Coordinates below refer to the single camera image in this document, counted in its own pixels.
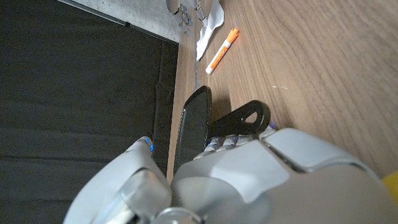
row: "wood grain surface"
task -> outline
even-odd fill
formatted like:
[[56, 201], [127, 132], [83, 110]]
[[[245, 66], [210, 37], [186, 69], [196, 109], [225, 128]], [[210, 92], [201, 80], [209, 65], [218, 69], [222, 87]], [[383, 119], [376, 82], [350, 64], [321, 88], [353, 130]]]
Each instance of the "wood grain surface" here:
[[[193, 61], [193, 39], [199, 39], [200, 22], [196, 36], [181, 36], [169, 181], [182, 105], [200, 85], [212, 90], [213, 120], [261, 100], [278, 128], [336, 144], [381, 177], [398, 169], [398, 1], [220, 3], [224, 24], [199, 62]], [[210, 6], [206, 1], [207, 12]], [[239, 37], [207, 75], [205, 68], [233, 27]]]

